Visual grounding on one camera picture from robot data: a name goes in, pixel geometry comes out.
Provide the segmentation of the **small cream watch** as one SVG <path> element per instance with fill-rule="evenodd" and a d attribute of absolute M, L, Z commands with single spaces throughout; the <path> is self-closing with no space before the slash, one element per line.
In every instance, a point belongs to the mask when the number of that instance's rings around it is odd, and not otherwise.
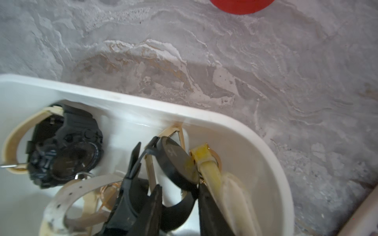
<path fill-rule="evenodd" d="M 207 143 L 192 148 L 190 155 L 224 219 L 235 236 L 261 236 L 252 197 L 233 174 L 222 171 L 219 155 Z"/>

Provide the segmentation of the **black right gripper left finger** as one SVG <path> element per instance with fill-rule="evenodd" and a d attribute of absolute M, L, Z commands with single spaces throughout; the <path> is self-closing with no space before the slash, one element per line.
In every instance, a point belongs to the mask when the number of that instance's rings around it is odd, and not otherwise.
<path fill-rule="evenodd" d="M 162 216 L 162 187 L 157 185 L 127 236 L 159 236 Z"/>

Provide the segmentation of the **rose gold small watch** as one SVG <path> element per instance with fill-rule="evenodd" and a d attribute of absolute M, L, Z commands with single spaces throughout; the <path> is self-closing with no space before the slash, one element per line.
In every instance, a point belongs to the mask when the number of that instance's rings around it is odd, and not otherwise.
<path fill-rule="evenodd" d="M 76 179 L 65 184 L 46 206 L 39 235 L 91 236 L 93 227 L 105 222 L 110 214 L 98 209 L 100 188 L 122 180 L 118 175 L 108 174 L 87 180 Z M 68 211 L 80 199 L 83 200 L 81 216 L 68 218 Z"/>

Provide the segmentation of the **gold beige watch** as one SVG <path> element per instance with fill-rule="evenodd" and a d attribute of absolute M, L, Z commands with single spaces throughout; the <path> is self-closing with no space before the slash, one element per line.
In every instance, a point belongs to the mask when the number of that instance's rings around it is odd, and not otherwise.
<path fill-rule="evenodd" d="M 157 137 L 159 138 L 163 136 L 172 137 L 175 134 L 178 135 L 179 143 L 180 143 L 179 146 L 182 147 L 184 151 L 187 151 L 184 133 L 183 133 L 183 129 L 181 125 L 170 126 L 166 128 L 165 130 L 163 130 L 160 134 L 158 134 Z M 152 193 L 155 186 L 157 185 L 153 156 L 151 154 L 146 154 L 144 159 L 146 163 L 146 171 L 147 171 L 147 176 L 149 180 L 149 189 L 150 189 L 150 192 Z"/>

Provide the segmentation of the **black watch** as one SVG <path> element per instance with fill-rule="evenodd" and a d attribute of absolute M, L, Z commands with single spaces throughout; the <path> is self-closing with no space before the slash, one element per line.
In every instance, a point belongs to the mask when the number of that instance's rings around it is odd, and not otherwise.
<path fill-rule="evenodd" d="M 30 180 L 47 189 L 64 185 L 79 172 L 90 172 L 103 157 L 103 135 L 93 115 L 64 103 L 63 110 L 38 123 L 28 142 L 27 170 Z"/>

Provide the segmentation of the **cream band watch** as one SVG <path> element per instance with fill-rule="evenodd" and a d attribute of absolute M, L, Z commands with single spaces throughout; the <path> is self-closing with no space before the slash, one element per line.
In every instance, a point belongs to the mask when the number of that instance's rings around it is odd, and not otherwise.
<path fill-rule="evenodd" d="M 41 111 L 33 114 L 25 121 L 16 126 L 6 138 L 3 151 L 2 168 L 8 169 L 9 172 L 16 175 L 28 173 L 27 163 L 19 163 L 17 160 L 17 149 L 24 135 L 38 123 L 51 117 L 52 115 L 63 116 L 64 109 L 61 106 L 45 107 Z"/>

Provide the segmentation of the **black square smartwatch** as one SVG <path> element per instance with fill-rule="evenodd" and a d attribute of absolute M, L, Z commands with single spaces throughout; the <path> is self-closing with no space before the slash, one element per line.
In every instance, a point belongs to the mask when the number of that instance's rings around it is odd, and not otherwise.
<path fill-rule="evenodd" d="M 141 160 L 151 154 L 163 173 L 180 189 L 186 191 L 183 200 L 174 206 L 162 204 L 162 216 L 159 236 L 182 226 L 189 218 L 198 198 L 199 175 L 191 157 L 174 140 L 155 136 L 140 153 L 138 144 L 131 155 L 128 172 L 120 187 L 120 193 L 107 221 L 103 224 L 99 236 L 127 236 L 128 231 L 139 217 L 149 199 L 148 180 L 138 177 Z"/>

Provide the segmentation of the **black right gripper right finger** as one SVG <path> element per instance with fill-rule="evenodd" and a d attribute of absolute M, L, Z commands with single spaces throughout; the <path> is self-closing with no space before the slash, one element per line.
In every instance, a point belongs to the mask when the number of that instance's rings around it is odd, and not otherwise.
<path fill-rule="evenodd" d="M 204 183 L 199 185 L 198 208 L 201 236 L 235 235 Z"/>

